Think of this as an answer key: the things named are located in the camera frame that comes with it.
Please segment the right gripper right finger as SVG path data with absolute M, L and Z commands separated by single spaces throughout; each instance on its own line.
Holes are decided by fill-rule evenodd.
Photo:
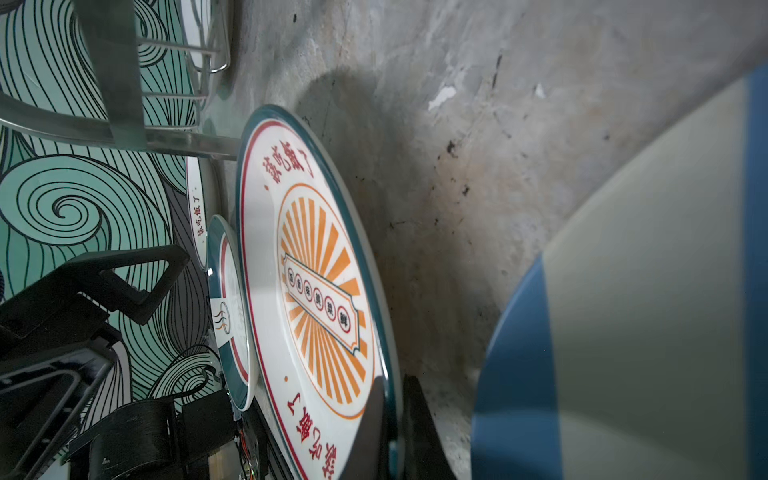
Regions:
M 455 480 L 416 376 L 404 377 L 403 406 L 404 478 Z

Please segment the blue striped plate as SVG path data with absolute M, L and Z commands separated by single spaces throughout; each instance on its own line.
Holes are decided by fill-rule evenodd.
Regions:
M 476 479 L 767 475 L 767 70 L 566 223 L 492 336 Z

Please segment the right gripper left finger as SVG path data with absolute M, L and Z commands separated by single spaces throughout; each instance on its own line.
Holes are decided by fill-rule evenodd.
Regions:
M 341 480 L 381 477 L 382 440 L 385 433 L 384 403 L 383 380 L 377 377 L 372 383 L 349 458 L 340 476 Z

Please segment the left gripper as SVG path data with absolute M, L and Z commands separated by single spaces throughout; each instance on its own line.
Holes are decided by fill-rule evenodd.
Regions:
M 36 283 L 52 306 L 31 300 L 2 306 L 2 478 L 39 478 L 78 430 L 83 409 L 116 361 L 110 346 L 119 334 L 103 307 L 147 324 L 189 260 L 178 245 L 84 253 Z M 155 262 L 165 269 L 146 288 L 117 274 Z

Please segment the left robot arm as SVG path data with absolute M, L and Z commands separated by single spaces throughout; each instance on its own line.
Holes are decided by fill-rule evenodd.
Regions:
M 188 262 L 176 245 L 80 255 L 1 304 L 1 475 L 37 479 L 55 459 L 74 479 L 201 479 L 233 440 L 224 392 L 200 387 L 81 415 L 118 362 L 113 312 L 145 325 Z

